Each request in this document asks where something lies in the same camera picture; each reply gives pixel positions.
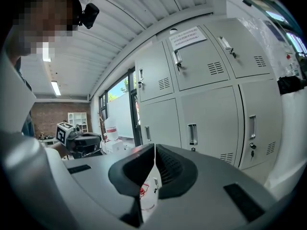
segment brick wall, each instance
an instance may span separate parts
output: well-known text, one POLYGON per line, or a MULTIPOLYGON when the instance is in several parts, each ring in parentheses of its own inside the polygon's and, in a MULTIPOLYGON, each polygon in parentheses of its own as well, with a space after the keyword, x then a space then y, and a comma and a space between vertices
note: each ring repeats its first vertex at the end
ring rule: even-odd
POLYGON ((56 125, 63 120, 68 121, 68 113, 87 113, 88 129, 92 132, 89 103, 35 103, 31 109, 35 137, 41 132, 55 136, 56 125))

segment cabinet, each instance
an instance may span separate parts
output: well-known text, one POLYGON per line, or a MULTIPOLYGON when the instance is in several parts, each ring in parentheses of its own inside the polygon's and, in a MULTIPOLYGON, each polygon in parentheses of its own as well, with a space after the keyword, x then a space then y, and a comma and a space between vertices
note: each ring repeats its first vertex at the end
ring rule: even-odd
POLYGON ((175 99, 142 106, 143 143, 181 147, 178 113, 175 99))
POLYGON ((233 88, 185 95, 181 102, 187 137, 183 147, 194 147, 199 153, 233 165, 238 141, 238 113, 233 88))
POLYGON ((247 82, 239 87, 245 114, 245 142, 240 169, 245 169, 276 156, 282 133, 282 106, 275 80, 247 82))
POLYGON ((68 123, 79 126, 82 132, 88 132, 86 113, 68 113, 68 123))
MULTIPOLYGON (((177 65, 172 58, 179 90, 181 91, 229 79, 225 65, 212 41, 201 28, 199 30, 207 40, 188 45, 176 52, 180 54, 182 59, 180 71, 178 71, 177 65)), ((169 39, 167 39, 167 44, 174 57, 174 51, 169 39)))
POLYGON ((225 52, 236 78, 270 73, 264 51, 238 19, 219 20, 205 26, 225 52))
POLYGON ((147 101, 174 92, 163 43, 146 49, 136 59, 140 100, 147 101))

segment wall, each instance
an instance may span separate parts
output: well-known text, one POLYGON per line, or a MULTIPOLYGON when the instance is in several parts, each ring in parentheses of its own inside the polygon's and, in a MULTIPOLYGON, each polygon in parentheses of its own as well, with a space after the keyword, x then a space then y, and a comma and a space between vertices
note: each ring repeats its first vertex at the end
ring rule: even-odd
POLYGON ((41 132, 55 136, 57 124, 67 120, 68 113, 87 113, 89 132, 92 132, 89 103, 35 103, 31 109, 35 137, 41 132))
POLYGON ((133 130, 130 114, 129 93, 123 94, 121 97, 107 104, 108 117, 116 122, 118 135, 121 137, 133 138, 133 130))

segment black rectangular slot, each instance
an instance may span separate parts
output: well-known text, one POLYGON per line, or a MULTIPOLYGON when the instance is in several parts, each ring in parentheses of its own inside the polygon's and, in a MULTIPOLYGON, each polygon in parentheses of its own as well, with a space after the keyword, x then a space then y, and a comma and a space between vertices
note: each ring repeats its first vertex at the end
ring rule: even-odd
POLYGON ((238 184, 224 186, 224 189, 249 222, 264 214, 264 210, 238 184))
POLYGON ((86 170, 89 170, 89 169, 91 169, 91 167, 88 166, 87 164, 85 164, 85 165, 69 168, 68 172, 70 174, 75 174, 75 173, 78 173, 78 172, 81 172, 81 171, 86 171, 86 170))

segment paper sign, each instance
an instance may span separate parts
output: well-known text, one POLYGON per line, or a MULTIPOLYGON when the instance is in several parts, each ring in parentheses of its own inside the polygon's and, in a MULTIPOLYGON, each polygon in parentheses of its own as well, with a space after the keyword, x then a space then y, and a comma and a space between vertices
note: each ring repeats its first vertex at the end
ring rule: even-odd
POLYGON ((197 26, 169 37, 174 50, 206 40, 197 26))

